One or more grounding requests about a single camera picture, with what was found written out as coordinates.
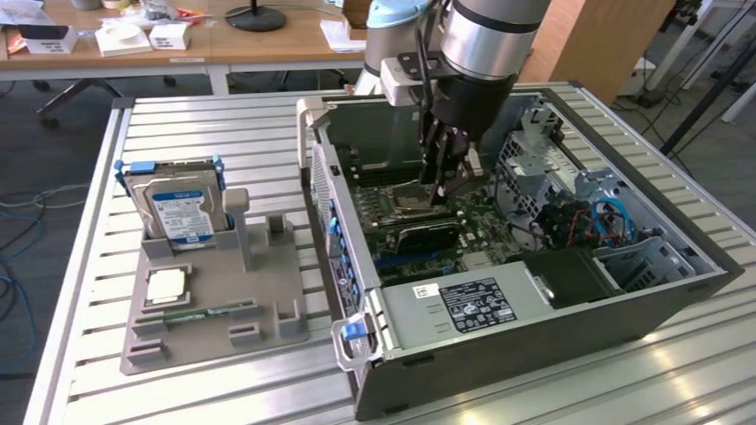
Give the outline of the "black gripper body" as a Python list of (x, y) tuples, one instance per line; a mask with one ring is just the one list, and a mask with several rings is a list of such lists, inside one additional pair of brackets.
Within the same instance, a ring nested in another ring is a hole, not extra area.
[(433, 116), (466, 133), (484, 133), (512, 91), (512, 77), (485, 81), (466, 76), (440, 79), (433, 94)]

